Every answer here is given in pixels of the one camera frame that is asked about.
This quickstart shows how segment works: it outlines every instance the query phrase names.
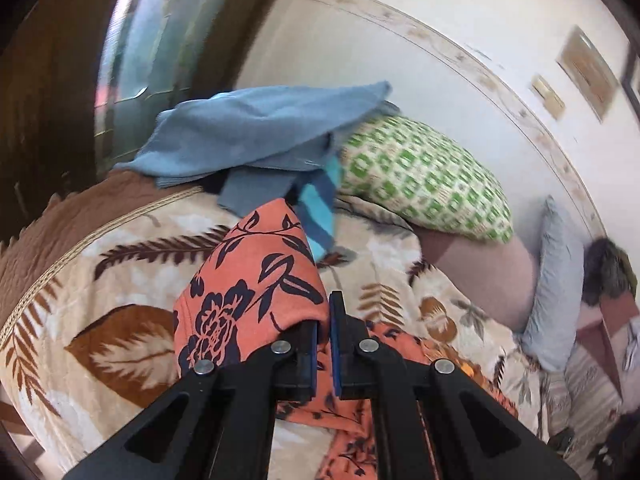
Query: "pillow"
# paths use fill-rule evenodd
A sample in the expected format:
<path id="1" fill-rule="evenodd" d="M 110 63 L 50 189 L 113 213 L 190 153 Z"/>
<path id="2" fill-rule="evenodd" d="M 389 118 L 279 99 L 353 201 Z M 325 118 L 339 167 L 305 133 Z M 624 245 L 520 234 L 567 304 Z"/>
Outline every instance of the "pillow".
<path id="1" fill-rule="evenodd" d="M 422 256 L 490 317 L 522 332 L 533 308 L 538 263 L 517 236 L 506 244 L 415 228 Z"/>
<path id="2" fill-rule="evenodd" d="M 340 192 L 416 225 L 507 242 L 511 211 L 493 174 L 453 140 L 406 117 L 362 124 L 342 150 Z"/>
<path id="3" fill-rule="evenodd" d="M 584 245 L 553 197 L 542 220 L 540 276 L 522 349 L 548 372 L 564 370 L 574 346 L 584 277 Z"/>

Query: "light blue pillow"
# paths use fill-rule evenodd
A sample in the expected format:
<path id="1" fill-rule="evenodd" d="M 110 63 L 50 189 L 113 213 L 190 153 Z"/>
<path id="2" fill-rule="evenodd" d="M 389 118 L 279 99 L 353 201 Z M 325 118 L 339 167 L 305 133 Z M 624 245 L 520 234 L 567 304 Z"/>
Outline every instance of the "light blue pillow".
<path id="1" fill-rule="evenodd" d="M 545 202 L 540 276 L 521 338 L 523 351 L 549 372 L 566 367 L 574 346 L 584 279 L 584 245 L 567 211 Z"/>

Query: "green patterned pillow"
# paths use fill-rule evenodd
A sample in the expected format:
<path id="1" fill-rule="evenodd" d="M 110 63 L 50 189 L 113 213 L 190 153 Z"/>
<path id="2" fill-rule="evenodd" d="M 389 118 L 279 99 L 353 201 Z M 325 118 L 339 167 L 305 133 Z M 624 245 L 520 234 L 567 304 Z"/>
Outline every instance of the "green patterned pillow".
<path id="1" fill-rule="evenodd" d="M 508 242 L 511 211 L 493 174 L 456 142 L 406 117 L 364 123 L 342 150 L 340 192 L 416 225 Z"/>

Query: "black fabric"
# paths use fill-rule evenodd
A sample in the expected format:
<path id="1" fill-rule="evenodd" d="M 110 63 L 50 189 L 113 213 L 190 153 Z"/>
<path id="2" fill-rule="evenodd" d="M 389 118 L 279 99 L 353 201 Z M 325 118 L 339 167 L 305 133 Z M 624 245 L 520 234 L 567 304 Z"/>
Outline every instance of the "black fabric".
<path id="1" fill-rule="evenodd" d="M 202 189 L 206 193 L 211 193 L 213 195 L 220 194 L 220 191 L 222 191 L 222 188 L 225 185 L 226 178 L 229 176 L 229 171 L 231 170 L 228 169 L 228 170 L 217 171 L 216 173 L 212 173 L 210 175 L 207 175 L 204 178 L 201 178 L 199 181 L 196 182 L 196 184 L 199 184 L 200 186 L 202 186 Z M 291 187 L 291 189 L 289 189 L 287 194 L 284 196 L 284 200 L 286 200 L 287 204 L 289 204 L 290 206 L 295 206 L 298 204 L 299 195 L 300 195 L 299 186 L 293 186 Z"/>
<path id="2" fill-rule="evenodd" d="M 547 445 L 556 453 L 564 455 L 566 450 L 569 449 L 569 446 L 574 440 L 574 437 L 574 428 L 567 426 L 566 428 L 564 428 L 564 430 L 552 436 L 547 442 Z"/>
<path id="3" fill-rule="evenodd" d="M 591 451 L 598 480 L 638 480 L 640 474 L 640 408 L 627 413 L 612 428 L 606 441 Z"/>

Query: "dark fur item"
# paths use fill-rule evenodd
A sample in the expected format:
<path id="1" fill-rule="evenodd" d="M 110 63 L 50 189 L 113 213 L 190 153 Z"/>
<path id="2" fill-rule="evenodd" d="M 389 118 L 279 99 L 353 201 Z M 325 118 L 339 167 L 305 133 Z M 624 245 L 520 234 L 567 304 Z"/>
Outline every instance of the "dark fur item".
<path id="1" fill-rule="evenodd" d="M 640 467 L 640 410 L 622 415 L 602 444 L 589 453 L 598 480 L 636 480 Z"/>
<path id="2" fill-rule="evenodd" d="M 588 305 L 600 302 L 602 294 L 618 298 L 630 283 L 620 260 L 620 250 L 608 238 L 599 238 L 584 253 L 582 300 Z"/>

